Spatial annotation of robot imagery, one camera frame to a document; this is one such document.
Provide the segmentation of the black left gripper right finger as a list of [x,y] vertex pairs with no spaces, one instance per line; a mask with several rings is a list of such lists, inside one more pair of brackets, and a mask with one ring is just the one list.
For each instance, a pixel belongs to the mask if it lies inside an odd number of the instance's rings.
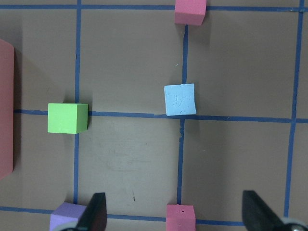
[[242,194],[242,221],[248,231],[280,231],[282,220],[253,190]]

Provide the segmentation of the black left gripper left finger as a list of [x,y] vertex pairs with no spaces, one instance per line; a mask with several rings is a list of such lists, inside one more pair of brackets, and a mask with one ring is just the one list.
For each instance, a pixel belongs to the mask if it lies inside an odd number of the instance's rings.
[[79,219],[77,231],[104,231],[107,225],[105,193],[95,193]]

